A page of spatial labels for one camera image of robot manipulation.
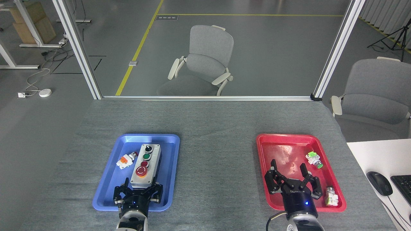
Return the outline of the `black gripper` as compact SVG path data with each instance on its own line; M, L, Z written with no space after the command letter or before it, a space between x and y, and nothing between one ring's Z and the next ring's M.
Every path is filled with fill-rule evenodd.
M286 178L278 171L275 159L272 159L271 167L264 176L269 194L282 193L287 220L289 220L292 215L296 214L309 214L315 216L316 218L318 217L313 198L318 200L323 195L320 180L307 170L305 163L300 165L300 170L302 176L304 177L304 180L298 185L298 190L301 192L283 192L284 185L293 189L293 183L290 179ZM305 190L302 192L308 182L311 184L312 192L310 190Z
M121 206L120 214L138 210L143 214L148 214L149 203L153 201L160 203L163 194L163 185L153 182L151 186L143 190L143 195L134 195L134 191L129 187L129 178L121 186L114 188L113 201L116 206Z

